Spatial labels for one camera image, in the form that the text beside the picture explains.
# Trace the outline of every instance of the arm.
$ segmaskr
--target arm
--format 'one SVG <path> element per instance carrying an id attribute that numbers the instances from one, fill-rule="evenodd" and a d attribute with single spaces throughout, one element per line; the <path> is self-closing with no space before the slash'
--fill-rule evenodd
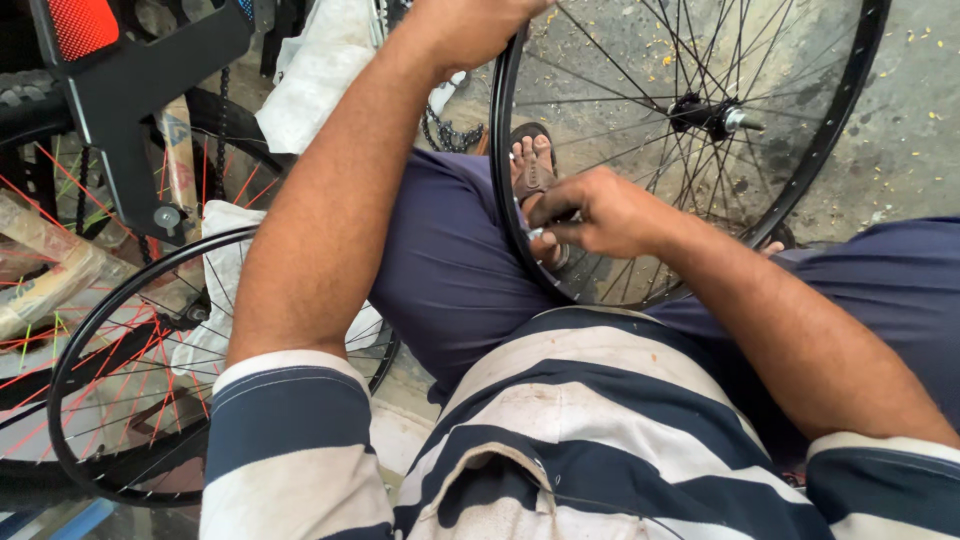
<path id="1" fill-rule="evenodd" d="M 237 291 L 227 365 L 293 349 L 346 357 L 380 265 L 430 89 L 489 61 L 546 0 L 418 0 L 291 171 Z"/>
<path id="2" fill-rule="evenodd" d="M 581 211 L 583 223 L 554 224 L 545 241 L 619 258 L 649 254 L 669 265 L 808 437 L 854 431 L 960 448 L 960 437 L 897 353 L 773 262 L 606 168 L 548 191 L 531 226 L 570 209 Z"/>

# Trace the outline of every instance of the striped shirt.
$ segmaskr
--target striped shirt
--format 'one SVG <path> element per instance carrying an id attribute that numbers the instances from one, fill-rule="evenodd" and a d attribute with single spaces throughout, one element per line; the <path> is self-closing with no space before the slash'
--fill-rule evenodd
<path id="1" fill-rule="evenodd" d="M 342 359 L 254 357 L 214 387 L 201 538 L 960 538 L 960 451 L 839 432 L 805 494 L 681 335 L 571 307 L 464 376 L 391 508 Z"/>

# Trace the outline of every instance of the bicycle wheel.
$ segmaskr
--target bicycle wheel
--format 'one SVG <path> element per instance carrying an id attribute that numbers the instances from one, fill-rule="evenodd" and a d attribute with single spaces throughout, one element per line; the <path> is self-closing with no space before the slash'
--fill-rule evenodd
<path id="1" fill-rule="evenodd" d="M 51 382 L 50 437 L 63 469 L 92 494 L 142 506 L 200 501 L 210 391 L 255 230 L 215 234 L 144 268 L 70 338 Z M 399 340 L 366 304 L 347 345 L 375 392 Z M 96 418 L 78 424 L 85 411 Z"/>
<path id="2" fill-rule="evenodd" d="M 48 257 L 48 247 L 69 249 L 76 223 L 83 222 L 81 236 L 103 250 L 111 260 L 125 264 L 125 272 L 132 274 L 144 264 L 141 243 L 128 235 L 121 224 L 109 214 L 111 202 L 108 189 L 100 179 L 95 155 L 87 161 L 87 173 L 82 170 L 82 146 L 72 134 L 72 119 L 66 102 L 55 84 L 44 83 L 45 72 L 16 74 L 0 77 L 0 95 L 20 88 L 20 96 L 0 104 L 0 133 L 7 144 L 0 145 L 0 176 L 13 184 L 3 182 L 4 193 L 18 203 L 18 208 L 46 212 L 46 222 L 29 229 L 36 234 L 43 226 L 44 233 L 37 240 L 40 251 L 27 249 L 17 242 L 0 246 L 0 310 L 11 307 L 17 298 L 41 285 L 37 279 L 58 274 L 61 267 Z M 215 171 L 216 134 L 221 111 L 227 121 L 225 147 L 225 188 L 228 202 L 252 209 L 264 209 L 278 190 L 282 174 L 292 164 L 291 156 L 271 154 L 262 141 L 262 133 L 252 114 L 224 101 L 209 92 L 191 89 L 186 92 L 191 114 L 194 148 L 194 176 L 197 179 L 197 199 L 201 201 L 206 186 L 207 198 L 212 198 Z M 16 119 L 42 118 L 43 122 Z M 152 160 L 156 164 L 157 196 L 165 197 L 169 180 L 164 169 L 162 137 L 152 119 L 144 124 L 145 143 L 153 145 Z M 78 212 L 80 193 L 77 183 L 84 184 L 84 212 Z M 147 255 L 155 258 L 163 253 L 162 244 L 147 244 Z M 85 492 L 78 488 L 61 469 L 50 450 L 46 435 L 45 406 L 52 374 L 51 367 L 63 350 L 67 338 L 84 316 L 124 275 L 114 276 L 112 282 L 103 280 L 86 283 L 71 291 L 68 299 L 50 305 L 36 317 L 27 318 L 13 334 L 0 338 L 0 510 L 19 510 L 45 507 L 63 500 L 78 499 Z"/>
<path id="3" fill-rule="evenodd" d="M 531 276 L 561 302 L 671 298 L 652 257 L 572 248 L 548 273 L 511 187 L 511 128 L 545 124 L 561 176 L 597 165 L 758 247 L 804 196 L 867 80 L 890 0 L 561 2 L 497 59 L 497 209 Z"/>

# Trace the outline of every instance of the wire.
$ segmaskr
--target wire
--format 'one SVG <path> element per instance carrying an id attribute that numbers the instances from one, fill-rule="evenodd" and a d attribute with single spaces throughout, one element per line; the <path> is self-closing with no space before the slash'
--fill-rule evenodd
<path id="1" fill-rule="evenodd" d="M 543 491 L 549 493 L 550 495 L 553 495 L 553 496 L 554 496 L 555 498 L 557 498 L 557 499 L 560 499 L 560 500 L 563 500 L 563 501 L 574 501 L 575 503 L 596 504 L 597 506 L 604 506 L 604 507 L 606 507 L 606 508 L 609 508 L 609 509 L 611 509 L 611 510 L 616 510 L 616 511 L 621 512 L 621 513 L 624 513 L 624 514 L 629 514 L 629 515 L 631 515 L 631 516 L 637 516 L 637 517 L 640 518 L 640 519 L 650 520 L 650 521 L 656 523 L 657 525 L 659 525 L 659 526 L 661 526 L 661 527 L 669 530 L 671 534 L 673 534 L 673 535 L 676 536 L 677 538 L 680 538 L 680 540 L 686 540 L 686 539 L 683 538 L 676 530 L 668 527 L 667 525 L 665 525 L 662 521 L 658 520 L 657 518 L 648 516 L 648 515 L 644 514 L 643 512 L 640 512 L 640 511 L 638 511 L 638 510 L 632 510 L 631 508 L 627 508 L 627 507 L 625 507 L 625 506 L 617 506 L 616 504 L 601 503 L 600 501 L 592 501 L 592 500 L 590 500 L 590 499 L 581 499 L 581 498 L 579 498 L 579 497 L 570 497 L 570 496 L 568 496 L 568 495 L 561 495 L 561 494 L 557 493 L 556 491 L 551 491 L 550 489 L 545 488 L 545 487 L 543 487 L 542 485 L 540 485 L 540 483 L 539 483 L 536 479 L 534 479 L 532 476 L 530 476 L 530 473 L 529 473 L 528 471 L 524 471 L 524 474 L 527 475 L 527 478 L 528 478 L 530 481 L 532 481 L 535 485 L 539 486 L 540 489 L 542 489 Z"/>

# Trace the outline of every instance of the finger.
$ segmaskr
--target finger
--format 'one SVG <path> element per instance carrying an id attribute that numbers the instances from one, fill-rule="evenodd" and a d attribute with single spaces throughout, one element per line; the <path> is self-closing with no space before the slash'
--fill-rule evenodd
<path id="1" fill-rule="evenodd" d="M 589 227 L 587 223 L 566 222 L 551 225 L 543 231 L 540 239 L 548 246 L 556 244 L 575 244 L 584 247 L 584 231 Z"/>
<path id="2" fill-rule="evenodd" d="M 583 208 L 586 201 L 583 181 L 578 177 L 568 178 L 543 193 L 527 220 L 530 227 L 543 227 L 558 216 Z"/>

